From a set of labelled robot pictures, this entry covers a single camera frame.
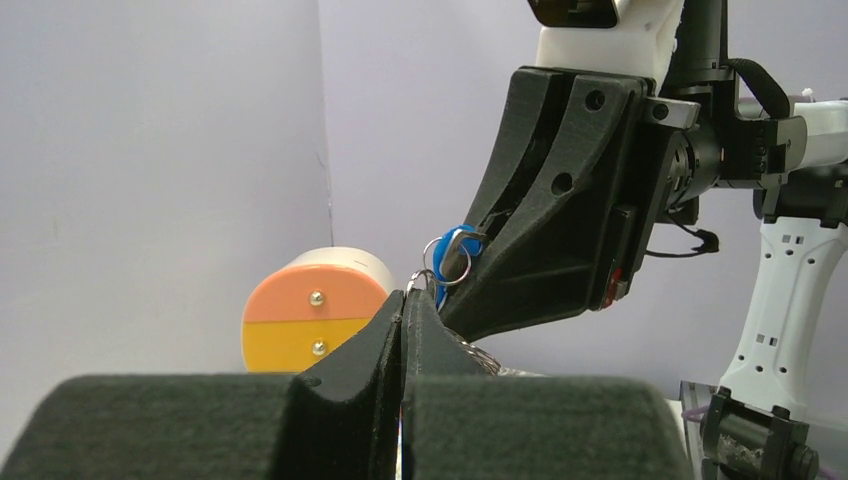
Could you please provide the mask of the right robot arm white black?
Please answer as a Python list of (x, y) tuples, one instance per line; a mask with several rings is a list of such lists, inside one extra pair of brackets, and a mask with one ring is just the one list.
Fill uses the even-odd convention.
[(435, 263), (468, 340), (625, 296), (658, 223), (714, 253), (698, 199), (749, 189), (760, 260), (735, 356), (701, 421), (705, 479), (813, 479), (806, 372), (847, 250), (847, 103), (787, 95), (733, 58), (724, 1), (533, 1), (476, 196)]

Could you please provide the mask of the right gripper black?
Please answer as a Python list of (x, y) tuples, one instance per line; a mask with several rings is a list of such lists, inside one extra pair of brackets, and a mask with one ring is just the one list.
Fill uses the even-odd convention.
[[(443, 323), (468, 340), (606, 309), (643, 259), (717, 251), (693, 230), (719, 177), (710, 108), (648, 98), (649, 80), (522, 67), (511, 76), (490, 159), (464, 224), (487, 243), (452, 287)], [(648, 244), (656, 224), (702, 240), (686, 253)]]

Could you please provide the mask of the silver keyring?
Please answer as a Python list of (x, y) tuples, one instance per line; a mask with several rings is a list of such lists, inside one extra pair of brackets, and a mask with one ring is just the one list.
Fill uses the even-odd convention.
[(441, 250), (442, 255), (438, 262), (432, 257), (428, 257), (428, 254), (437, 250), (443, 236), (434, 238), (426, 244), (422, 253), (423, 268), (410, 276), (404, 289), (405, 294), (416, 289), (418, 281), (422, 280), (421, 290), (428, 292), (435, 300), (438, 300), (440, 291), (447, 291), (468, 278), (471, 273), (472, 255), (469, 249), (463, 245), (462, 235), (463, 232), (457, 232), (447, 240)]

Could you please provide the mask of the blue capped key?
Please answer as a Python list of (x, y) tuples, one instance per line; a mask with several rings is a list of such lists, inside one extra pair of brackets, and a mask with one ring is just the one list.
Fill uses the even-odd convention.
[(468, 278), (474, 259), (482, 254), (486, 243), (484, 233), (466, 224), (453, 227), (436, 240), (431, 266), (438, 284), (438, 308), (445, 304), (449, 290)]

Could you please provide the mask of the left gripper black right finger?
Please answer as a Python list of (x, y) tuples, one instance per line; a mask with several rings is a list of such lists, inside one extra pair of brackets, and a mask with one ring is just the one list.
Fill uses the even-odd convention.
[(407, 479), (689, 479), (674, 415), (651, 385), (496, 376), (443, 326), (430, 294), (403, 307)]

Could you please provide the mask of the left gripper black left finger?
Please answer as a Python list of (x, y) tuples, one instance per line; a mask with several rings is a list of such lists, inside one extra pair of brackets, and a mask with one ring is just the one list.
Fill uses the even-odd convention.
[(5, 479), (391, 479), (405, 296), (299, 374), (79, 376), (12, 448)]

